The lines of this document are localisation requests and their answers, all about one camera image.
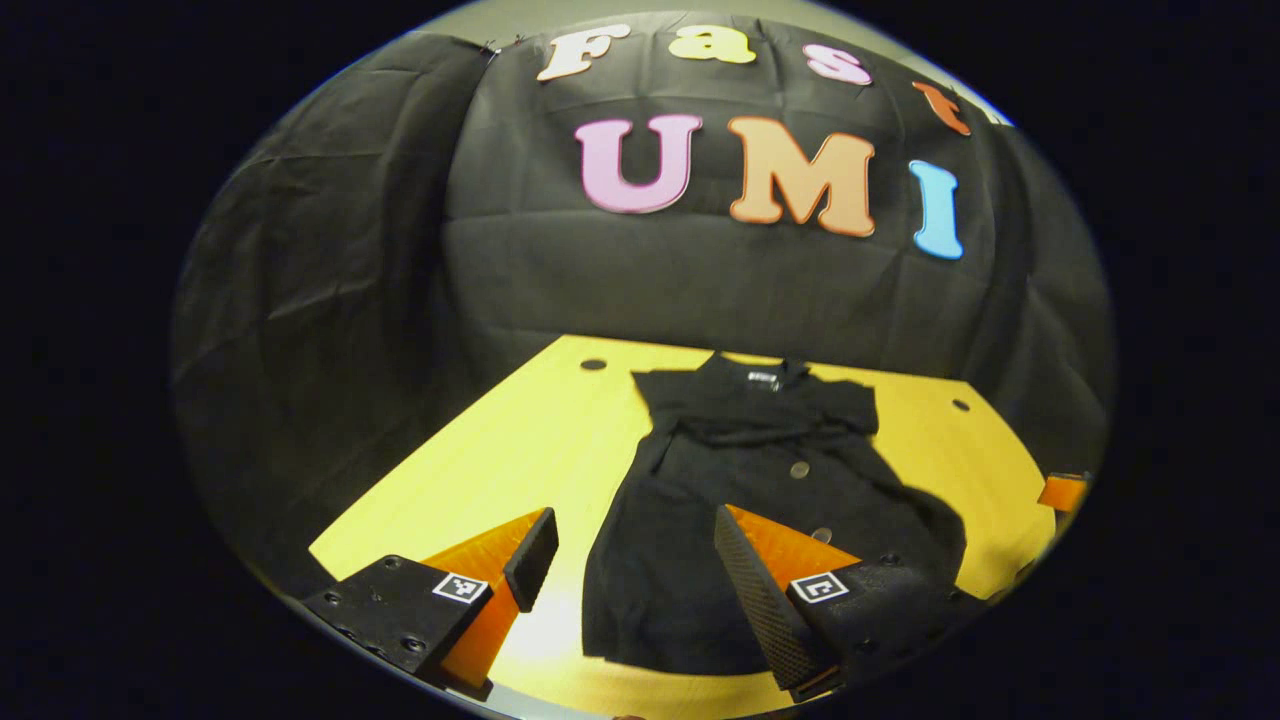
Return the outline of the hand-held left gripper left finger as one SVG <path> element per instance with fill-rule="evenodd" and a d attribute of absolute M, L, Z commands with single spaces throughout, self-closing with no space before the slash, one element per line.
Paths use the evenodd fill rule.
<path fill-rule="evenodd" d="M 428 559 L 375 559 L 302 605 L 393 667 L 485 700 L 490 670 L 517 616 L 532 611 L 558 547 L 556 514 L 544 507 Z"/>

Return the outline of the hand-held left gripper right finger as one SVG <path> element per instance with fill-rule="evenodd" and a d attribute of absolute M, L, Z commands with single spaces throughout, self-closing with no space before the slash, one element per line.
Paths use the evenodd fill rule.
<path fill-rule="evenodd" d="M 716 510 L 714 547 L 796 703 L 887 676 L 986 611 L 986 600 L 896 553 L 859 559 L 733 505 Z"/>

